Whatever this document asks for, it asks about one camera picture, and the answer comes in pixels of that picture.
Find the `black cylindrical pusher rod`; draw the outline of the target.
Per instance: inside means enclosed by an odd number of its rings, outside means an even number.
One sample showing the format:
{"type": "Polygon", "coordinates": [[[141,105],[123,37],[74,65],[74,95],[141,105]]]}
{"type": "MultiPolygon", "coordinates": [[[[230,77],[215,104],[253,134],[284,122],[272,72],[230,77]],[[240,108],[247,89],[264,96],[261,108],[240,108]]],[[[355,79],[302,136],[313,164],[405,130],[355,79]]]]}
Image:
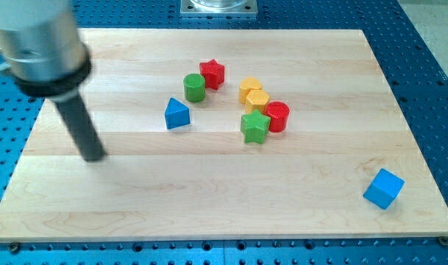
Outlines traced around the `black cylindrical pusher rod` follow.
{"type": "Polygon", "coordinates": [[[82,159],[86,162],[101,160],[105,156],[105,150],[82,97],[76,94],[54,104],[82,159]]]}

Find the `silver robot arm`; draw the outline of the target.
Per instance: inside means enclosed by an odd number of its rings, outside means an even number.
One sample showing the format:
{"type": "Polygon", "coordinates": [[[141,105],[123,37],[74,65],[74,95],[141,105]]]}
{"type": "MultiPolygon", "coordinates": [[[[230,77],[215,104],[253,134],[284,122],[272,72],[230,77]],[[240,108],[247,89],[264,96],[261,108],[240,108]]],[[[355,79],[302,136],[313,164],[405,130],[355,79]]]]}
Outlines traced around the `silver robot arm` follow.
{"type": "Polygon", "coordinates": [[[31,97],[51,100],[83,160],[105,150],[79,93],[92,69],[71,3],[64,0],[0,0],[0,71],[31,97]]]}

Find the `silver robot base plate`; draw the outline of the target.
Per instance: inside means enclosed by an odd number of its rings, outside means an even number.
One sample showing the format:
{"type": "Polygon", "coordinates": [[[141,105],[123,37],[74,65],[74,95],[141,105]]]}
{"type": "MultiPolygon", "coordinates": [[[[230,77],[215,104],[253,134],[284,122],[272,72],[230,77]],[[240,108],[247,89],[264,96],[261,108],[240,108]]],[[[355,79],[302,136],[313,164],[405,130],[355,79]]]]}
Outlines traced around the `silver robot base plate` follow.
{"type": "Polygon", "coordinates": [[[181,0],[180,13],[204,14],[256,14],[257,0],[181,0]]]}

